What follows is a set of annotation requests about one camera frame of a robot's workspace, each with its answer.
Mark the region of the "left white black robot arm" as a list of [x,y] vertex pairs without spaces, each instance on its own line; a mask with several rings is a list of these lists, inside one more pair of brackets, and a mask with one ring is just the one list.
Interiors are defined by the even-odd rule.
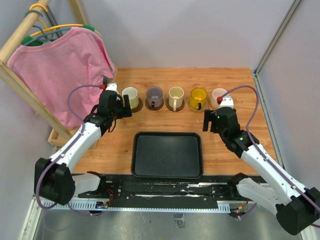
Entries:
[[34,170],[34,194],[54,204],[66,205],[74,196],[90,192],[96,198],[107,193],[104,176],[96,172],[72,175],[78,161],[106,132],[114,130],[118,119],[132,116],[128,95],[103,90],[99,102],[83,120],[77,133],[49,158],[39,158]]

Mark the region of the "lilac mug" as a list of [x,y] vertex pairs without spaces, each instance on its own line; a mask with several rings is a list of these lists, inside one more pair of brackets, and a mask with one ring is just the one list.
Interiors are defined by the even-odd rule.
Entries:
[[158,108],[163,102],[163,91],[158,86],[150,87],[146,91],[147,103],[151,108]]

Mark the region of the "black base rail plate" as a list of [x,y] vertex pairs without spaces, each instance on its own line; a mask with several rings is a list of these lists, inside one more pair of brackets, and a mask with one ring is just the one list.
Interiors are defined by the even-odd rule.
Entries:
[[57,208],[98,211],[234,212],[247,199],[232,192],[230,175],[203,175],[198,179],[140,178],[108,174],[100,190],[78,193]]

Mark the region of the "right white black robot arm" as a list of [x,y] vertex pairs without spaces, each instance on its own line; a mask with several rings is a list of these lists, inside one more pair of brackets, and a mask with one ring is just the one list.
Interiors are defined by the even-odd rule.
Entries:
[[226,148],[251,165],[269,185],[264,187],[238,173],[226,188],[230,199],[253,200],[275,215],[280,226],[294,236],[319,220],[319,190],[305,187],[272,159],[249,131],[241,129],[235,109],[205,110],[203,131],[219,134]]

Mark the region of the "cream yellow mug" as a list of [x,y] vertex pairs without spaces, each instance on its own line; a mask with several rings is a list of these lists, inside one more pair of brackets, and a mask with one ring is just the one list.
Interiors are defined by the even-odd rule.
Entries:
[[174,86],[169,90],[168,94],[168,105],[174,112],[177,112],[184,102],[184,90],[179,86]]

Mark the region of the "black plastic tray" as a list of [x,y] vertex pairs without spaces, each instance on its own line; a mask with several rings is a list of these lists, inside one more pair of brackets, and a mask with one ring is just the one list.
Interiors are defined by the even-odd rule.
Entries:
[[138,132],[133,141],[131,173],[138,178],[202,177],[201,137],[195,132]]

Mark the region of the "grey hanger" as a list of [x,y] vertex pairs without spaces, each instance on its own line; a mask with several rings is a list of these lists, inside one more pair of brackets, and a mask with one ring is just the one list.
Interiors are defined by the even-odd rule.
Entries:
[[[56,19],[51,13],[50,10],[44,11],[44,14],[46,16],[47,21],[53,25],[56,24]],[[54,35],[57,35],[58,38],[61,38],[63,36],[62,32],[66,32],[71,30],[71,27],[57,27],[53,28],[52,30],[44,30],[43,28],[33,25],[34,28],[38,28],[40,30],[40,36],[37,38],[29,36],[29,40],[25,42],[23,45],[28,46],[31,45],[33,42],[41,42],[42,44],[50,43],[54,37]]]

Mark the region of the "white mug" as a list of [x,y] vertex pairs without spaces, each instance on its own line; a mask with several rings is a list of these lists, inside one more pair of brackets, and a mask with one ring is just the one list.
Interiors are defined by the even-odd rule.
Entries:
[[122,91],[122,95],[128,95],[130,108],[133,110],[139,105],[138,90],[134,87],[126,87]]

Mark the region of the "pink t-shirt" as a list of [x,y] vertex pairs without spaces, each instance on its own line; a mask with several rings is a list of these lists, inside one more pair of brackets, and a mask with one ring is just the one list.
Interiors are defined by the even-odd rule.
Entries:
[[82,27],[51,43],[19,46],[7,66],[68,130],[80,126],[99,101],[97,86],[115,72],[102,38]]

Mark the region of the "wooden clothes rack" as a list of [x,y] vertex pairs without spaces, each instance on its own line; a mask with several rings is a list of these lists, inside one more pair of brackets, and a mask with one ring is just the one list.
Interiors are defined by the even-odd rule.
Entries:
[[116,71],[103,40],[93,31],[72,28],[54,42],[42,46],[18,46],[38,18],[31,13],[16,29],[1,50],[1,77],[65,139],[72,137],[67,95],[77,86],[102,82]]

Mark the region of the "yellow green hanger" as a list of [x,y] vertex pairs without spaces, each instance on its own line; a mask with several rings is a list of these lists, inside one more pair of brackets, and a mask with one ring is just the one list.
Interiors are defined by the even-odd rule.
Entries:
[[38,28],[39,31],[24,37],[20,44],[23,46],[41,46],[51,43],[54,40],[55,34],[57,34],[58,38],[61,38],[62,35],[59,34],[64,31],[69,31],[72,27],[85,28],[102,37],[100,32],[98,32],[93,26],[87,24],[87,20],[79,0],[68,0],[67,2],[77,23],[67,23],[47,27],[43,20],[38,19],[37,21],[42,22],[44,28],[33,25],[32,27]]

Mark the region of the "pink mug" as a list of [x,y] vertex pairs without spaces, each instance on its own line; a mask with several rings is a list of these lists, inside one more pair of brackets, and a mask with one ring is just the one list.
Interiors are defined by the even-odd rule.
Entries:
[[216,110],[219,107],[218,104],[218,97],[221,97],[223,94],[225,94],[227,90],[223,88],[216,88],[212,91],[211,98],[210,98],[210,106],[213,110]]

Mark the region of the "aluminium frame post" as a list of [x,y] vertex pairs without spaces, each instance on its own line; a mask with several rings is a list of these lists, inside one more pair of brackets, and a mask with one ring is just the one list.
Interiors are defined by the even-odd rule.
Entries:
[[303,0],[294,0],[290,5],[288,11],[286,12],[282,22],[280,23],[278,29],[276,30],[273,38],[271,39],[268,47],[266,48],[261,60],[259,61],[257,67],[252,70],[254,76],[259,75],[262,71],[263,67],[267,63],[268,59],[270,58],[271,54],[273,53],[274,49],[276,48],[278,42],[282,38],[284,32],[286,31],[288,25],[290,24],[291,20],[293,19],[294,15],[298,11],[300,5],[303,3]]

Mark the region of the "brown wooden coaster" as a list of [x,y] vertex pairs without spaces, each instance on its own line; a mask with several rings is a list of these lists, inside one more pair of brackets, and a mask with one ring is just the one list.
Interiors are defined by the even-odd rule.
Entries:
[[173,99],[173,103],[175,103],[176,108],[173,108],[173,107],[170,106],[170,98],[169,97],[165,101],[166,107],[172,112],[179,112],[185,107],[185,100],[184,99],[182,100],[182,104],[181,104],[180,107],[178,107],[178,105],[177,105],[177,103],[178,103],[178,99],[177,98]]
[[139,98],[138,98],[138,105],[137,105],[137,107],[131,109],[131,112],[132,112],[132,113],[139,112],[139,111],[143,108],[143,105],[144,105],[144,104],[143,104],[143,100],[139,97]]
[[145,99],[145,106],[151,111],[158,111],[164,106],[164,99],[162,97],[147,97]]

